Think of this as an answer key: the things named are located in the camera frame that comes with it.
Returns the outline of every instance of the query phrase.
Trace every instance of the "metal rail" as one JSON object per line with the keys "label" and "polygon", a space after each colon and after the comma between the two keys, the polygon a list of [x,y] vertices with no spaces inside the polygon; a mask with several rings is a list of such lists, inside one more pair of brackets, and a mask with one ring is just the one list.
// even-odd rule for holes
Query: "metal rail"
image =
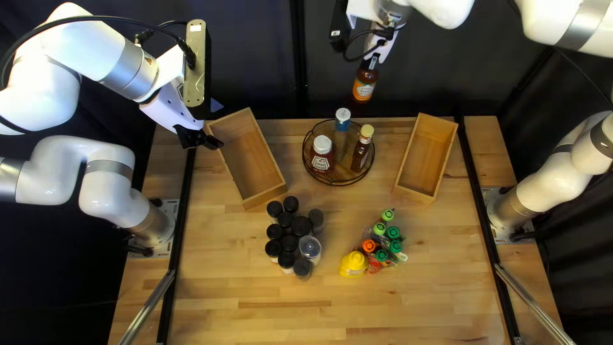
{"label": "metal rail", "polygon": [[149,296],[149,299],[147,299],[147,302],[145,302],[143,308],[141,308],[134,320],[132,320],[132,323],[130,326],[128,326],[126,332],[123,333],[118,345],[132,344],[134,338],[136,338],[136,336],[139,334],[140,328],[143,326],[143,324],[145,324],[147,317],[149,317],[149,314],[151,314],[153,309],[155,309],[155,306],[158,305],[160,298],[164,296],[166,290],[168,290],[168,287],[173,281],[175,281],[174,269],[166,272],[166,275],[164,275],[162,280],[158,283],[158,286],[156,286],[155,290],[153,290],[153,293],[151,296]]}
{"label": "metal rail", "polygon": [[534,298],[524,289],[514,277],[500,264],[494,264],[496,268],[496,274],[508,285],[519,298],[530,308],[530,311],[536,316],[538,322],[545,327],[545,329],[551,334],[558,343],[562,345],[576,345],[571,337],[564,332],[555,321],[541,308],[541,306],[535,301]]}

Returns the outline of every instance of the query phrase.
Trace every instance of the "tabasco bottle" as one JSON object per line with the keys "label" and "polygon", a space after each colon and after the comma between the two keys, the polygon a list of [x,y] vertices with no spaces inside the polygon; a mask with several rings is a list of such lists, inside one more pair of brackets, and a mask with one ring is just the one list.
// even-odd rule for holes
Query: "tabasco bottle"
{"label": "tabasco bottle", "polygon": [[368,158],[370,142],[373,140],[375,128],[371,125],[364,125],[360,130],[359,141],[353,151],[353,160],[351,161],[351,170],[359,172],[364,167]]}
{"label": "tabasco bottle", "polygon": [[379,61],[379,54],[375,53],[368,60],[362,60],[357,70],[356,81],[353,83],[353,98],[357,103],[366,103],[373,96],[379,71],[375,69]]}

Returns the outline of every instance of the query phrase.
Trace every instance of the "wooden tray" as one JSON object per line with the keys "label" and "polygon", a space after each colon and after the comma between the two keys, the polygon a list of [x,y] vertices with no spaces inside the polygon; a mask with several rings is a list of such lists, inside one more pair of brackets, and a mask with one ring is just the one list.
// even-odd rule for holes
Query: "wooden tray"
{"label": "wooden tray", "polygon": [[419,114],[392,192],[434,201],[457,127],[457,123]]}
{"label": "wooden tray", "polygon": [[287,191],[285,179],[250,108],[208,122],[207,128],[224,142],[218,152],[232,175],[244,209]]}

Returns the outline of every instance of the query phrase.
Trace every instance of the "black lid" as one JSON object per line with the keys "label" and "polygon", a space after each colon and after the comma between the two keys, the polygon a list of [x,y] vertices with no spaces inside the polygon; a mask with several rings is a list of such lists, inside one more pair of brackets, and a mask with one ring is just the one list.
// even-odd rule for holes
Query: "black lid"
{"label": "black lid", "polygon": [[312,209],[308,213],[308,220],[314,227],[318,227],[324,223],[324,213],[318,209]]}
{"label": "black lid", "polygon": [[283,246],[283,249],[293,252],[294,250],[298,248],[298,237],[294,235],[285,236],[281,240],[281,246]]}
{"label": "black lid", "polygon": [[270,239],[281,239],[283,237],[283,228],[279,224],[270,224],[266,229],[266,235]]}
{"label": "black lid", "polygon": [[294,273],[298,277],[306,277],[311,271],[311,264],[306,261],[303,257],[296,259],[294,262]]}
{"label": "black lid", "polygon": [[292,225],[292,221],[294,221],[294,216],[289,212],[283,212],[276,219],[282,227],[289,228]]}
{"label": "black lid", "polygon": [[268,241],[268,243],[266,243],[264,250],[266,250],[266,254],[269,257],[276,258],[281,253],[281,243],[279,243],[279,241],[271,239],[270,241]]}
{"label": "black lid", "polygon": [[284,250],[279,254],[279,259],[277,260],[282,268],[290,268],[294,266],[294,253]]}
{"label": "black lid", "polygon": [[311,233],[313,226],[311,222],[303,215],[299,215],[292,223],[292,232],[296,236],[306,236]]}
{"label": "black lid", "polygon": [[283,205],[279,201],[271,201],[266,205],[266,212],[271,217],[279,217],[281,212],[283,212]]}
{"label": "black lid", "polygon": [[283,207],[285,207],[285,212],[294,213],[298,211],[298,198],[295,196],[288,196],[283,200]]}

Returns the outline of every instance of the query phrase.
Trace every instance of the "yellow mustard bottle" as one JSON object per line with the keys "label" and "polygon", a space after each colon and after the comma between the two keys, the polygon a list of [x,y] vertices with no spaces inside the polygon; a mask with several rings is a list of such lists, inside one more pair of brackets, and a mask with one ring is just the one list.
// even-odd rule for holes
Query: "yellow mustard bottle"
{"label": "yellow mustard bottle", "polygon": [[368,260],[357,250],[345,255],[338,267],[338,273],[343,277],[357,277],[364,274]]}

